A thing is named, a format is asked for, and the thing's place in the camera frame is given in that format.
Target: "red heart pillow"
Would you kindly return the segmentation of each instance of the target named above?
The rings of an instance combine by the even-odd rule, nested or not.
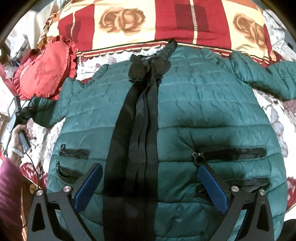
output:
[[[14,85],[21,99],[37,97],[58,99],[67,77],[75,77],[75,43],[63,36],[54,38],[36,59],[28,59],[14,76]]]

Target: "black webbing strap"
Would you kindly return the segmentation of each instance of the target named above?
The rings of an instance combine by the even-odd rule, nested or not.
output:
[[[111,138],[103,192],[106,241],[155,240],[158,181],[158,85],[173,40],[157,56],[132,55],[129,90]]]

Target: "zipper pocket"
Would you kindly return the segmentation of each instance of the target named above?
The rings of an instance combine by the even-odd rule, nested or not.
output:
[[[66,149],[66,144],[62,144],[59,155],[69,158],[88,159],[90,151],[87,149]]]
[[[265,148],[232,148],[232,147],[209,147],[198,148],[197,152],[192,154],[194,163],[198,166],[203,161],[221,162],[238,161],[266,157]]]
[[[59,178],[69,184],[74,184],[78,178],[82,177],[83,174],[72,169],[61,167],[60,162],[57,162],[57,173]]]
[[[250,179],[230,179],[226,180],[230,187],[237,186],[244,192],[255,192],[259,189],[266,190],[270,186],[270,180],[268,177],[250,178]],[[210,200],[205,187],[202,184],[196,186],[195,196]]]

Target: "quilted jacket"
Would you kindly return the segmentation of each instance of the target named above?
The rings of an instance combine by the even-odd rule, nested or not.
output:
[[[230,182],[268,178],[266,192],[276,240],[287,206],[286,172],[276,134],[252,87],[284,99],[296,98],[296,63],[282,61],[265,69],[239,52],[222,58],[206,48],[184,46],[177,47],[168,60],[170,68],[158,88],[156,240],[204,241],[218,223],[222,214],[198,191],[198,169],[192,161],[194,152],[212,147],[226,152],[234,148],[264,150],[263,155],[244,159],[220,160],[214,155],[208,163]],[[50,127],[66,118],[50,162],[48,192],[71,184],[71,177],[85,174],[95,162],[105,169],[114,127],[133,85],[128,76],[131,64],[104,65],[86,84],[66,79],[58,101],[33,99],[36,123]],[[62,156],[62,144],[69,149],[87,149],[89,156]],[[70,178],[57,172],[57,165],[67,170]],[[104,177],[81,212],[99,241],[104,240],[103,189]],[[244,212],[229,240],[235,239],[243,217]]]

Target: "human hand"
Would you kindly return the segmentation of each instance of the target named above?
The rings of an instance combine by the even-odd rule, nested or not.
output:
[[[24,153],[22,146],[20,145],[20,139],[19,139],[19,133],[21,131],[25,131],[25,134],[29,138],[29,131],[27,130],[27,127],[24,125],[17,125],[13,130],[11,134],[11,141],[8,145],[7,149],[7,156],[10,159],[10,161],[16,165],[16,167],[19,167],[21,164],[21,157],[14,153],[11,148],[14,147],[16,150],[20,151],[21,153]]]

